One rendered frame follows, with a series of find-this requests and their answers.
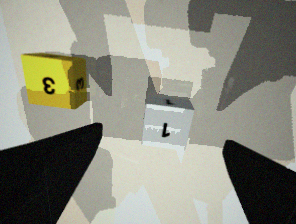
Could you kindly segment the yellow block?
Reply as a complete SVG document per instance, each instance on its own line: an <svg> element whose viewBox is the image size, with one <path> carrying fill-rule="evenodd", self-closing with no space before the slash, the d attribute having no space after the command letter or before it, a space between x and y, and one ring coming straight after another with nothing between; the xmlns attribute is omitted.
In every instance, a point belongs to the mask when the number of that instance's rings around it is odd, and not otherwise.
<svg viewBox="0 0 296 224"><path fill-rule="evenodd" d="M29 104L77 109L87 101L84 58L42 52L21 58Z"/></svg>

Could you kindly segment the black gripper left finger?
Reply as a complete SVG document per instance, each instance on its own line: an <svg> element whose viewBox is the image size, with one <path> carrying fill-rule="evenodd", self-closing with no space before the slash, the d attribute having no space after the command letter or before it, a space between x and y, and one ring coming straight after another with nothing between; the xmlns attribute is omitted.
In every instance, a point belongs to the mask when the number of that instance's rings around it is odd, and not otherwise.
<svg viewBox="0 0 296 224"><path fill-rule="evenodd" d="M56 224L103 135L93 123L1 149L0 224Z"/></svg>

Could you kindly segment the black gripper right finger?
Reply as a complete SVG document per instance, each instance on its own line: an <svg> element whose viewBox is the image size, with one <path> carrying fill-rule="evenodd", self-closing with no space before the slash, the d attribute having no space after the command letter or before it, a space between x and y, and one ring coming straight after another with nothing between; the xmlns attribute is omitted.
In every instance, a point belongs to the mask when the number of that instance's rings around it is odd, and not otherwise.
<svg viewBox="0 0 296 224"><path fill-rule="evenodd" d="M233 140L222 156L249 224L296 224L296 172Z"/></svg>

